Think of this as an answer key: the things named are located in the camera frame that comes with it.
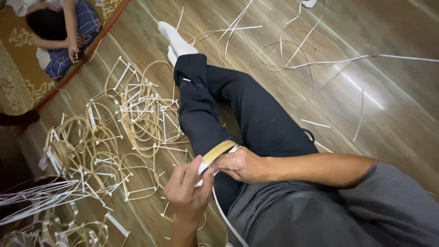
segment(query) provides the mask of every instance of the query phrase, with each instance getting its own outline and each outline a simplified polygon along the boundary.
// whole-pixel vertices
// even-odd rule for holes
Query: rug
[[[88,1],[99,14],[102,31],[85,50],[86,54],[96,48],[130,0],[105,0],[102,7],[95,6],[95,0]],[[24,17],[16,16],[9,6],[0,10],[0,110],[3,113],[18,115],[40,108],[82,65],[72,66],[62,79],[52,80],[40,68],[33,42]]]

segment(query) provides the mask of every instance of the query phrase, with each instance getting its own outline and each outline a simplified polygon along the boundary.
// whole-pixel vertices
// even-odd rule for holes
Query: wooden floor
[[[327,0],[321,23],[304,44],[305,52],[309,56],[315,48],[312,61],[345,60],[362,54],[439,59],[439,5],[431,1],[430,6],[415,7],[411,2],[423,3],[414,0]],[[64,87],[72,99],[64,91],[58,93],[41,109],[41,120],[20,138],[24,155],[35,173],[38,174],[37,164],[47,130],[60,124],[62,113],[84,114],[89,99],[103,91],[108,72],[119,56],[140,71],[155,60],[166,59],[168,44],[159,35],[158,21],[176,26],[184,5],[178,30],[184,39],[190,40],[203,32],[226,29],[247,3],[248,0],[131,0],[102,40],[94,59]],[[302,9],[301,17],[285,30],[283,37],[297,30],[311,30],[320,18],[323,6],[323,0],[318,0],[314,8]],[[298,0],[253,0],[237,27],[263,27],[233,33],[227,50],[227,68],[252,75],[300,126],[310,129],[316,141],[329,150],[372,156],[392,163],[419,181],[425,190],[439,194],[439,63],[378,57],[313,65],[315,95],[311,100],[313,84],[308,67],[270,72],[259,59],[261,47],[279,40],[281,29],[298,15],[298,8]],[[210,64],[224,66],[217,54],[220,35],[206,38],[194,47],[207,55]],[[291,41],[300,44],[305,35],[299,32]],[[222,56],[227,37],[219,44]],[[276,46],[264,48],[262,60],[267,60]],[[293,44],[285,44],[284,56],[291,57],[296,48]],[[272,60],[281,61],[278,52]],[[299,52],[292,62],[302,64],[306,58]],[[115,77],[123,69],[117,68]],[[172,93],[173,75],[169,68],[155,66],[147,77],[159,84],[164,94]],[[362,89],[363,120],[353,142],[361,116]],[[121,155],[132,152],[129,142],[120,140],[118,143]],[[163,183],[172,173],[173,162],[182,162],[182,158],[172,152],[157,156],[160,171],[166,171]],[[142,180],[142,176],[135,176],[134,180],[133,184],[139,186],[150,182]],[[160,198],[163,194],[161,190],[152,198],[128,203],[123,201],[121,192],[112,198],[108,204],[115,210],[112,215],[132,232],[125,246],[169,244],[164,237],[170,236],[171,223],[160,216],[166,205],[166,200]],[[107,211],[93,199],[78,203],[78,207],[83,221],[102,220]],[[122,234],[112,225],[109,230],[110,245],[120,246],[124,239]],[[224,246],[225,232],[215,204],[210,203],[207,223],[199,231],[198,240],[215,247]]]

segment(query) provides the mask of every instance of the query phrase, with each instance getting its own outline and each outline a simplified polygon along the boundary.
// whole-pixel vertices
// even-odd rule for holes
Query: black pants
[[[217,102],[227,102],[241,127],[244,146],[259,156],[291,157],[318,153],[299,125],[250,75],[207,65],[203,54],[179,56],[174,80],[180,88],[180,126],[195,155],[205,155],[231,135],[218,119]],[[218,202],[227,214],[243,183],[215,176]]]

